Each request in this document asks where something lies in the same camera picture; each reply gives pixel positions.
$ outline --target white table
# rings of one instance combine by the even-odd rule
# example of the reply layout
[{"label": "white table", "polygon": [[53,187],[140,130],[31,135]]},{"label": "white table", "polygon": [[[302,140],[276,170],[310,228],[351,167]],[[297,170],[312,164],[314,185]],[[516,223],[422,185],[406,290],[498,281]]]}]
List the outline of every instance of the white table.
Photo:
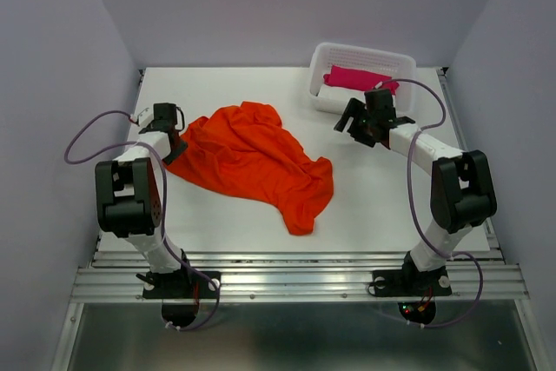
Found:
[{"label": "white table", "polygon": [[[153,103],[176,103],[190,123],[222,106],[269,103],[311,159],[325,156],[334,166],[334,197],[317,217],[314,233],[306,236],[290,235],[278,210],[269,204],[219,195],[169,175],[168,233],[186,253],[390,253],[417,243],[407,202],[406,158],[333,131],[339,116],[311,107],[307,78],[306,68],[147,69],[136,112]],[[435,69],[419,69],[418,78],[444,99]],[[425,90],[417,89],[416,94],[413,118],[421,126],[437,121],[436,101]],[[458,145],[449,116],[444,126],[429,132]],[[128,139],[134,141],[136,134],[132,129]],[[416,166],[414,193],[425,228],[432,219],[430,177]],[[458,249],[488,251],[485,233],[484,227],[476,228]],[[135,252],[112,234],[102,235],[99,251]]]}]

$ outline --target red cloth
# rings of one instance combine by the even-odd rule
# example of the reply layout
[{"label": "red cloth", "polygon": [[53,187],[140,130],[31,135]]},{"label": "red cloth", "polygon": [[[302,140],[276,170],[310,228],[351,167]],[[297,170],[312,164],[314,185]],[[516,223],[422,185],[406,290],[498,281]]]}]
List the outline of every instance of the red cloth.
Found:
[{"label": "red cloth", "polygon": [[[365,70],[344,69],[333,65],[330,74],[324,75],[324,83],[330,87],[343,87],[345,89],[369,91],[374,89],[379,82],[385,82],[392,77],[384,76],[382,74],[372,73]],[[396,89],[400,85],[396,82],[387,83],[385,88],[395,96]]]},{"label": "red cloth", "polygon": [[334,194],[332,163],[311,161],[268,104],[220,108],[191,123],[182,139],[188,148],[168,171],[205,189],[276,206],[292,235],[313,232]]}]

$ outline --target laundry basket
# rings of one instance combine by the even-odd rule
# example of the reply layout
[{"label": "laundry basket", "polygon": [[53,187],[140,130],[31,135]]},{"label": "laundry basket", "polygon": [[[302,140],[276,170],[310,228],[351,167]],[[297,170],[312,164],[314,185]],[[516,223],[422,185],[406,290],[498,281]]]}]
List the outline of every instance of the laundry basket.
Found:
[{"label": "laundry basket", "polygon": [[[392,78],[415,79],[416,73],[415,60],[410,56],[339,43],[319,44],[309,68],[309,97],[315,109],[337,114],[343,113],[348,98],[342,101],[318,97],[324,83],[322,77],[330,72],[333,65],[372,71]],[[396,90],[395,103],[398,116],[411,116],[414,110],[414,86],[411,83],[400,83]]]}]

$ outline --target gray wall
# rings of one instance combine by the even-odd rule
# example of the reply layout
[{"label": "gray wall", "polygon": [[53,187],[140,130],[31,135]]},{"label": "gray wall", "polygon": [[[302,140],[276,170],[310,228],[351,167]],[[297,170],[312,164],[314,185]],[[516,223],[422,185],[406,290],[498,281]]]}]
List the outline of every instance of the gray wall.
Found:
[{"label": "gray wall", "polygon": [[448,71],[469,146],[490,160],[496,233],[507,259],[523,268],[553,354],[555,69],[556,2],[489,0]]},{"label": "gray wall", "polygon": [[[50,369],[96,231],[93,165],[67,167],[63,150],[101,110],[131,109],[136,66],[101,0],[0,10],[0,369]],[[122,139],[124,124],[102,122],[79,150]]]},{"label": "gray wall", "polygon": [[308,65],[322,41],[448,64],[487,0],[103,0],[145,65]]}]

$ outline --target folded magenta cloth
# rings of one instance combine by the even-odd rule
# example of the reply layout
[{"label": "folded magenta cloth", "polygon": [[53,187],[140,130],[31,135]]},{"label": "folded magenta cloth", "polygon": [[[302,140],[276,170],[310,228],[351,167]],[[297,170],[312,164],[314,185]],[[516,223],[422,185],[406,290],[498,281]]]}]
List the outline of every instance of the folded magenta cloth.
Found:
[{"label": "folded magenta cloth", "polygon": [[[391,78],[390,76],[384,76],[370,71],[344,69],[343,67],[333,65],[332,69],[330,69],[330,74],[324,75],[324,83],[330,87],[369,91],[379,82],[385,82]],[[398,89],[399,86],[400,85],[396,82],[384,85],[393,95],[396,94],[396,89]]]}]

